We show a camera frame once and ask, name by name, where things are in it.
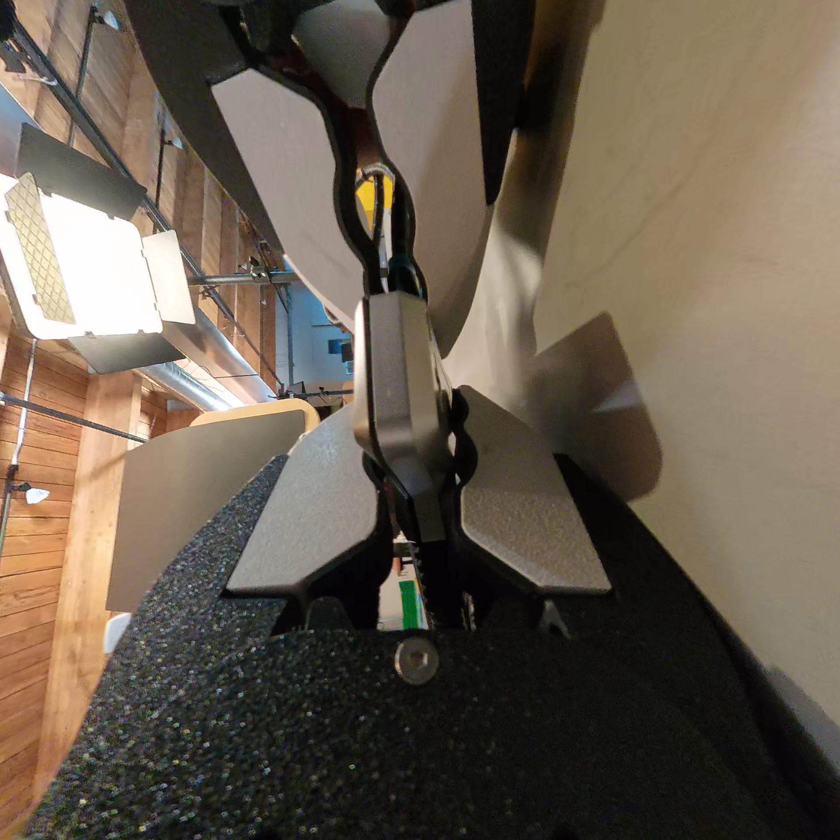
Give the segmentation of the silver grey usb hub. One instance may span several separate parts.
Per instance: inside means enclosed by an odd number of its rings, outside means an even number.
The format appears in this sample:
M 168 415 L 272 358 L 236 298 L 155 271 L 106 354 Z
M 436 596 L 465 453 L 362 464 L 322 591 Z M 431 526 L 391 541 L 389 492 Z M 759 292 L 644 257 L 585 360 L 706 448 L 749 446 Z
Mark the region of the silver grey usb hub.
M 408 531 L 419 542 L 442 541 L 452 390 L 425 300 L 401 290 L 363 299 L 355 338 L 355 439 L 406 499 Z

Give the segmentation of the black ceiling rod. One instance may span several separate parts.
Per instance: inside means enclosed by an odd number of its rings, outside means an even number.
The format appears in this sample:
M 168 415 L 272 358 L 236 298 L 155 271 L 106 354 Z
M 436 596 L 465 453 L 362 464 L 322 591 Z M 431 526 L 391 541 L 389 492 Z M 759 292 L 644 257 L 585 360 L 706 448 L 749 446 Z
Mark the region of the black ceiling rod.
M 1 392 L 1 404 L 5 406 L 16 407 L 21 411 L 26 410 L 29 413 L 36 413 L 44 417 L 50 417 L 65 424 L 84 427 L 104 434 L 111 435 L 113 437 L 126 439 L 136 444 L 141 445 L 147 442 L 146 438 L 140 437 L 136 434 L 124 432 L 123 430 L 119 430 L 115 427 L 92 422 L 83 417 L 68 414 L 55 408 L 43 406 L 41 404 L 31 402 L 29 400 L 15 397 L 6 392 Z

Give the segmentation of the silver ventilation duct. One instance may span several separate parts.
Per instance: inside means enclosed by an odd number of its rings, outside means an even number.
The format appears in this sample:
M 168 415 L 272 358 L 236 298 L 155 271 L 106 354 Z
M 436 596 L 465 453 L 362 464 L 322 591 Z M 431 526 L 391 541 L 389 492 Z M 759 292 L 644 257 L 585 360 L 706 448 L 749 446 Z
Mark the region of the silver ventilation duct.
M 206 412 L 277 400 L 269 385 L 200 308 L 194 307 L 194 323 L 165 322 L 163 337 L 183 358 L 137 372 L 183 404 Z

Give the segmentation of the person's right hand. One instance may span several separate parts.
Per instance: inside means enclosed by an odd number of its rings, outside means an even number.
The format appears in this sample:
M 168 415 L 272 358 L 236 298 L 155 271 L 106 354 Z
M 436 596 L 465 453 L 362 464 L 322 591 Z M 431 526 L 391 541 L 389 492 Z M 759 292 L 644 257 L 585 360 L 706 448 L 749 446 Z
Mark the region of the person's right hand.
M 389 167 L 372 113 L 368 109 L 350 108 L 348 122 L 355 149 L 356 168 L 365 171 L 376 166 Z

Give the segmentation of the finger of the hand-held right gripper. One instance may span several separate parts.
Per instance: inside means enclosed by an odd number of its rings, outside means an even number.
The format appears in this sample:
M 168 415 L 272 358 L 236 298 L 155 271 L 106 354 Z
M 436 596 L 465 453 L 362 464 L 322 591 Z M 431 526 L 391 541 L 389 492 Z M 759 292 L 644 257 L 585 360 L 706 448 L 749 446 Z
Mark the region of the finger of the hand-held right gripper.
M 494 210 L 487 203 L 471 2 L 410 17 L 381 63 L 371 106 L 413 212 L 413 258 L 441 356 L 475 298 Z
M 284 256 L 353 332 L 380 260 L 356 202 L 349 110 L 318 80 L 253 68 L 211 92 Z

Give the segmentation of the black usb cable green plugs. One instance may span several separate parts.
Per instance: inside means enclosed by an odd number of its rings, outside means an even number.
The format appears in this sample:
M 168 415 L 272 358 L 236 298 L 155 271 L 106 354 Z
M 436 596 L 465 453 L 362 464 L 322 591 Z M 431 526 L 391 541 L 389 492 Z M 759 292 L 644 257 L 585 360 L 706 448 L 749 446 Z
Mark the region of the black usb cable green plugs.
M 407 189 L 384 163 L 360 169 L 357 189 L 370 183 L 369 236 L 379 258 L 375 292 L 401 291 L 425 299 L 424 282 L 413 255 L 414 212 Z

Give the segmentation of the studio light panel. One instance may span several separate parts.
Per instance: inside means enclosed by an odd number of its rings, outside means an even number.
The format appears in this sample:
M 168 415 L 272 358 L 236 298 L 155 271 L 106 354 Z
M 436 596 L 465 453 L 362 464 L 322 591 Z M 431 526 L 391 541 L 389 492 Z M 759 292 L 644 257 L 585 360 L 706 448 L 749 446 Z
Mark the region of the studio light panel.
M 2 168 L 2 289 L 15 327 L 67 341 L 95 373 L 186 358 L 195 312 L 173 231 L 133 223 L 145 189 L 23 121 Z

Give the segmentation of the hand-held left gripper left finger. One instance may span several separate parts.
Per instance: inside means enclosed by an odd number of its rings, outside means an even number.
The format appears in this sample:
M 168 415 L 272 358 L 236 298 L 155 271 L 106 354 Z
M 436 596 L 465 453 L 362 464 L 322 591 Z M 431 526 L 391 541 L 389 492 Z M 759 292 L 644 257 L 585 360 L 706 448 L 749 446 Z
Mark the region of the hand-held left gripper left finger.
M 303 613 L 331 597 L 353 627 L 376 629 L 393 531 L 353 420 L 354 406 L 345 406 L 294 445 L 227 580 L 227 595 L 287 598 Z

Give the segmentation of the desk lamp with wooden rim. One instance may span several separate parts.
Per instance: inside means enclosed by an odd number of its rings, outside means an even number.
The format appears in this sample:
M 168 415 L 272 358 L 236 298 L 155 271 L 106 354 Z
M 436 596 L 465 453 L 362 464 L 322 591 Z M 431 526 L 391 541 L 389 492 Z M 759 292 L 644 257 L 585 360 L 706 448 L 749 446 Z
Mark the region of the desk lamp with wooden rim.
M 297 398 L 203 413 L 127 454 L 106 608 L 132 613 L 174 557 L 320 423 Z

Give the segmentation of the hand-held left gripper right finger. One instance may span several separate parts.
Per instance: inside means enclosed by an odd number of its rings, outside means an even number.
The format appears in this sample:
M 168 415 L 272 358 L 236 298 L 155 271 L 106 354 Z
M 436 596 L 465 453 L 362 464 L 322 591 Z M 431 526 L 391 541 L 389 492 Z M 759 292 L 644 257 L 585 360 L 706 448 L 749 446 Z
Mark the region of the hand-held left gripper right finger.
M 539 621 L 557 597 L 608 597 L 613 585 L 544 437 L 475 388 L 453 393 L 451 539 L 456 587 L 475 627 L 512 609 Z

